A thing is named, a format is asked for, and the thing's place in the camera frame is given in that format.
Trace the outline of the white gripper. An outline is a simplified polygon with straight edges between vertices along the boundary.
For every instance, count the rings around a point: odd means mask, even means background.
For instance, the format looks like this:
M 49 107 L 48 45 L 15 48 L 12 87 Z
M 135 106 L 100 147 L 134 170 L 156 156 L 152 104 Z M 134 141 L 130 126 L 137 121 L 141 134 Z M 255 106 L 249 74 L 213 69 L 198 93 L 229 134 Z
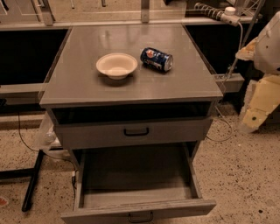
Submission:
M 253 60 L 257 38 L 240 49 L 235 57 L 238 60 Z M 280 76 L 265 74 L 259 81 L 252 80 L 247 87 L 244 105 L 241 108 L 238 129 L 252 133 L 266 121 L 280 105 Z

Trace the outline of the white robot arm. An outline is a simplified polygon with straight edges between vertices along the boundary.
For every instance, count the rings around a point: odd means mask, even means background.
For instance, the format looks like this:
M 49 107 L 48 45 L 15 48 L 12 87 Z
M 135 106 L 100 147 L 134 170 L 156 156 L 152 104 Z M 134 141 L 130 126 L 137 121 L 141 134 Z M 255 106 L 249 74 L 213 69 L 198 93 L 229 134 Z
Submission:
M 252 60 L 254 68 L 264 73 L 259 81 L 248 84 L 241 109 L 239 129 L 252 133 L 280 105 L 280 11 L 235 57 Z

